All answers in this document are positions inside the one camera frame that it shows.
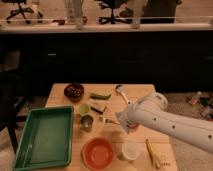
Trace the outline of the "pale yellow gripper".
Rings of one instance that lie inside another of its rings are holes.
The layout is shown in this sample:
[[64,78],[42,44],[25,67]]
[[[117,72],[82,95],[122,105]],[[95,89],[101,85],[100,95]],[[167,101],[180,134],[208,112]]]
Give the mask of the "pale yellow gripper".
[[116,112],[115,113],[117,120],[119,121],[121,127],[124,129],[126,133],[130,131],[130,120],[127,112]]

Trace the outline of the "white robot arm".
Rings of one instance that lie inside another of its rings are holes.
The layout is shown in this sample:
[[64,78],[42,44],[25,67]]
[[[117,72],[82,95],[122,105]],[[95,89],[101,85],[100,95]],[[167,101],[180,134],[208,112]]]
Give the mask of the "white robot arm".
[[213,153],[213,123],[166,112],[167,106],[166,97],[153,92],[115,115],[126,133],[139,124]]

